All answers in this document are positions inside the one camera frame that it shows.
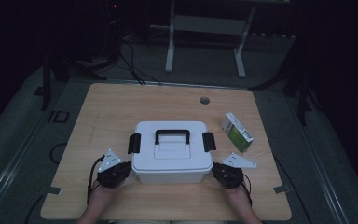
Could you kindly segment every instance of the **small cardboard box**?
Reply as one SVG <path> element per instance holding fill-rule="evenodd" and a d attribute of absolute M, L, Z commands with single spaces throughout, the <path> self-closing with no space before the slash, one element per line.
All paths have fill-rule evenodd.
<path fill-rule="evenodd" d="M 222 129 L 240 153 L 246 152 L 254 140 L 231 112 L 226 114 Z"/>

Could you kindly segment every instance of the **black latch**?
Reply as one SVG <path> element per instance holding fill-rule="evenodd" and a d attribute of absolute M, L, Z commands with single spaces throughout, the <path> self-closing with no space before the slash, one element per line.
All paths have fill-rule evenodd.
<path fill-rule="evenodd" d="M 205 152 L 209 152 L 211 150 L 216 150 L 216 143 L 214 142 L 213 133 L 203 133 L 202 140 L 204 143 Z"/>
<path fill-rule="evenodd" d="M 141 151 L 141 135 L 135 133 L 130 136 L 128 154 L 139 153 Z"/>

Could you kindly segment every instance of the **black cable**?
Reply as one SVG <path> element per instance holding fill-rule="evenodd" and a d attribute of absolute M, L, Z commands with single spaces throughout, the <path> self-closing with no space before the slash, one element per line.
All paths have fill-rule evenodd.
<path fill-rule="evenodd" d="M 243 174 L 246 179 L 248 179 L 248 182 L 249 182 L 249 194 L 252 193 L 252 183 L 251 183 L 251 180 L 249 179 L 249 177 L 246 175 L 246 174 Z"/>
<path fill-rule="evenodd" d="M 100 185 L 97 185 L 97 187 L 95 187 L 94 189 L 92 188 L 92 175 L 94 174 L 95 166 L 97 165 L 98 162 L 103 161 L 103 158 L 104 158 L 104 155 L 102 155 L 101 158 L 96 160 L 94 162 L 94 164 L 92 164 L 91 171 L 89 172 L 89 185 L 87 186 L 87 204 L 89 204 L 91 193 L 100 186 Z"/>
<path fill-rule="evenodd" d="M 144 85 L 145 85 L 145 82 L 144 82 L 140 77 L 138 77 L 138 75 L 136 75 L 136 73 L 132 70 L 132 68 L 131 68 L 131 66 L 130 66 L 130 63 L 129 63 L 129 62 L 127 61 L 127 59 L 123 56 L 123 54 L 121 54 L 121 52 L 120 52 L 119 55 L 120 55 L 120 57 L 124 60 L 124 62 L 126 63 L 126 65 L 129 67 L 130 72 L 131 72 L 133 78 L 135 78 L 135 79 L 139 82 L 139 84 L 141 84 L 141 85 L 144 86 Z"/>
<path fill-rule="evenodd" d="M 57 165 L 60 164 L 59 161 L 56 161 L 54 158 L 53 158 L 53 152 L 54 150 L 57 148 L 57 147 L 61 147 L 61 146 L 66 146 L 67 143 L 59 143 L 58 145 L 54 146 L 51 150 L 50 150 L 50 153 L 49 153 L 49 156 L 50 156 L 50 159 L 56 163 Z"/>
<path fill-rule="evenodd" d="M 272 156 L 274 157 L 274 160 L 278 163 L 278 165 L 281 167 L 281 169 L 283 170 L 283 172 L 284 172 L 284 174 L 286 175 L 287 179 L 289 180 L 290 184 L 292 185 L 292 188 L 293 188 L 293 190 L 294 190 L 294 192 L 295 192 L 295 194 L 296 194 L 298 200 L 300 201 L 300 204 L 301 204 L 301 206 L 302 206 L 302 208 L 303 208 L 303 210 L 304 210 L 304 213 L 305 213 L 305 215 L 306 215 L 306 217 L 307 217 L 308 222 L 309 222 L 309 223 L 312 223 L 312 221 L 310 220 L 310 215 L 308 214 L 307 209 L 305 209 L 304 202 L 303 202 L 302 199 L 300 198 L 300 196 L 299 196 L 299 194 L 298 194 L 298 192 L 297 192 L 297 189 L 296 189 L 295 185 L 293 184 L 292 179 L 290 178 L 289 174 L 287 174 L 286 170 L 284 170 L 283 166 L 282 166 L 281 163 L 278 161 L 278 159 L 275 157 L 275 155 L 272 155 Z"/>
<path fill-rule="evenodd" d="M 116 67 L 117 67 L 117 68 L 124 69 L 124 70 L 127 70 L 127 71 L 130 71 L 130 69 L 125 68 L 125 67 L 121 67 L 121 66 L 119 66 L 119 65 L 116 65 Z M 139 70 L 139 69 L 136 68 L 135 66 L 133 66 L 133 67 L 134 67 L 138 72 L 140 72 L 140 75 L 145 76 L 145 77 L 150 77 L 150 78 L 153 79 L 155 82 L 157 82 L 157 84 L 158 84 L 159 86 L 162 86 L 162 83 L 159 82 L 158 80 L 156 80 L 155 78 L 153 78 L 153 77 L 151 77 L 151 76 L 145 74 L 144 72 L 142 72 L 141 70 Z"/>
<path fill-rule="evenodd" d="M 131 49 L 131 63 L 126 62 L 126 64 L 127 64 L 127 66 L 129 67 L 130 71 L 133 73 L 132 75 L 135 74 L 135 75 L 138 77 L 138 74 L 136 74 L 136 72 L 135 72 L 135 70 L 137 70 L 138 72 L 141 73 L 141 75 L 146 76 L 146 77 L 150 77 L 150 78 L 153 79 L 155 82 L 157 82 L 159 86 L 162 86 L 162 84 L 161 84 L 159 81 L 157 81 L 155 78 L 153 78 L 153 77 L 151 77 L 151 76 L 145 74 L 144 72 L 142 72 L 141 70 L 139 70 L 138 68 L 136 68 L 135 65 L 133 65 L 133 57 L 134 57 L 133 46 L 132 46 L 129 42 L 125 41 L 125 40 L 123 40 L 123 43 L 126 44 L 126 45 L 128 45 L 128 46 L 130 47 L 130 49 Z"/>
<path fill-rule="evenodd" d="M 34 204 L 32 205 L 31 209 L 28 211 L 27 217 L 25 218 L 25 221 L 24 221 L 25 224 L 28 224 L 32 212 L 34 211 L 34 209 L 36 208 L 37 204 L 40 202 L 40 200 L 42 200 L 42 198 L 44 196 L 45 195 L 40 195 L 39 198 L 36 200 L 36 202 L 34 202 Z"/>

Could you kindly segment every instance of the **metal stand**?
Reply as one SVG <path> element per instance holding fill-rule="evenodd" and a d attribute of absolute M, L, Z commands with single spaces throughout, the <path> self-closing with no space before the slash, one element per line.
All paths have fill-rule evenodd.
<path fill-rule="evenodd" d="M 252 7 L 247 21 L 214 19 L 204 17 L 175 15 L 174 0 L 171 1 L 171 19 L 170 19 L 170 44 L 168 46 L 167 61 L 165 71 L 172 72 L 174 43 L 173 33 L 175 30 L 194 31 L 204 33 L 241 35 L 240 44 L 234 49 L 235 62 L 237 64 L 238 76 L 245 77 L 245 69 L 241 56 L 249 28 L 255 14 L 255 7 Z"/>

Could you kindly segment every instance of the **white table leg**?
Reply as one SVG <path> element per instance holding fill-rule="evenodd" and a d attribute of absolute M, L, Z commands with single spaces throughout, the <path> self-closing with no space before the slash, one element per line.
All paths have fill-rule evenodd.
<path fill-rule="evenodd" d="M 234 49 L 234 57 L 235 57 L 235 62 L 237 65 L 237 70 L 238 70 L 238 76 L 239 77 L 245 77 L 245 68 L 243 66 L 243 60 L 242 60 L 242 50 L 243 50 L 243 45 L 245 44 L 245 40 L 246 37 L 248 36 L 249 33 L 249 28 L 251 27 L 251 22 L 253 19 L 253 16 L 255 14 L 255 7 L 252 7 L 251 12 L 249 14 L 248 20 L 245 24 L 245 27 L 243 28 L 243 32 L 242 32 L 242 36 L 241 36 L 241 42 L 238 45 L 237 48 Z"/>
<path fill-rule="evenodd" d="M 174 17 L 175 17 L 174 6 L 175 6 L 175 2 L 172 0 L 171 1 L 171 19 L 170 19 L 170 44 L 168 46 L 167 61 L 165 63 L 165 72 L 167 72 L 167 73 L 172 72 L 173 54 L 174 54 L 174 49 L 175 49 L 175 45 L 173 44 L 173 31 L 174 31 L 173 21 L 174 21 Z"/>

